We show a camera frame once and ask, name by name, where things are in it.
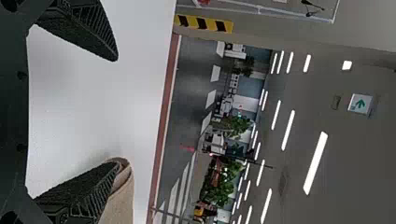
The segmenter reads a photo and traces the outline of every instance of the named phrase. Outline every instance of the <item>green plant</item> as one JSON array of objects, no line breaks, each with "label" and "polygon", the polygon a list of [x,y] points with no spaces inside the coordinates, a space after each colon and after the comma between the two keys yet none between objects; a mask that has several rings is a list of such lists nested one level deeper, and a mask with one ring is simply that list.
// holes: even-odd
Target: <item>green plant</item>
[{"label": "green plant", "polygon": [[242,69],[242,74],[244,74],[245,77],[250,77],[252,73],[253,69],[251,67],[244,67]]},{"label": "green plant", "polygon": [[241,69],[237,68],[237,67],[234,67],[233,68],[233,74],[240,75],[241,74]]},{"label": "green plant", "polygon": [[250,119],[239,117],[228,117],[222,119],[221,122],[210,122],[214,129],[222,130],[225,132],[224,136],[228,138],[240,137],[248,127],[250,127]]},{"label": "green plant", "polygon": [[247,56],[246,59],[244,60],[244,65],[245,65],[245,67],[253,67],[254,66],[254,57]]}]

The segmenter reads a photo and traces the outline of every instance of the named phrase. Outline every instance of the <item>tree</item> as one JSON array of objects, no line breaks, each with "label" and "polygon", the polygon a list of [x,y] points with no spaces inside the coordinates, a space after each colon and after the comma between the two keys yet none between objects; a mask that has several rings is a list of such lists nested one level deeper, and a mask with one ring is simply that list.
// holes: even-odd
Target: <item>tree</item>
[{"label": "tree", "polygon": [[250,127],[250,119],[239,117],[228,117],[222,119],[220,123],[211,123],[214,129],[219,129],[225,132],[224,136],[228,138],[240,137],[248,127]]}]

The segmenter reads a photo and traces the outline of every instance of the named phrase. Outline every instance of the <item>gray floor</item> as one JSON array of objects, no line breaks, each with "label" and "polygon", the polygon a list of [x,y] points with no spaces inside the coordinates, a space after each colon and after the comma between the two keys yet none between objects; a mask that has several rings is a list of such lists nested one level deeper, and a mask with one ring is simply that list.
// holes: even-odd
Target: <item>gray floor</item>
[{"label": "gray floor", "polygon": [[[217,90],[219,96],[224,90],[224,71],[231,70],[230,61],[221,59],[216,47],[214,41],[185,36],[181,40],[157,202],[160,206],[165,200],[165,210],[172,187],[191,161],[192,152],[182,147],[197,146],[202,121],[212,109],[205,109],[207,94]],[[222,70],[219,81],[211,83],[213,64]]]}]

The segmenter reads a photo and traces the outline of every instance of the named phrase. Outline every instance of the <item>person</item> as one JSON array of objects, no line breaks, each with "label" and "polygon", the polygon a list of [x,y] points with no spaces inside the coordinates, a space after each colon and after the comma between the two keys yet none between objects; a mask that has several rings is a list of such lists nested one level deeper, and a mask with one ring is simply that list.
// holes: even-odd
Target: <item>person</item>
[{"label": "person", "polygon": [[253,154],[254,154],[254,149],[251,148],[250,150],[248,150],[248,151],[245,153],[245,158],[246,158],[246,159],[253,159]]}]

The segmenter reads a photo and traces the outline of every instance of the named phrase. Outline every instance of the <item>white wall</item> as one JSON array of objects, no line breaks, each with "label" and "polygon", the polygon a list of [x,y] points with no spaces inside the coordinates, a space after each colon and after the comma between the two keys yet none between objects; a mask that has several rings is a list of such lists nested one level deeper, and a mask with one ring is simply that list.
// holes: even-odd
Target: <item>white wall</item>
[{"label": "white wall", "polygon": [[175,2],[102,1],[116,63],[30,31],[26,184],[33,197],[122,156],[134,167],[134,223],[145,223]]}]

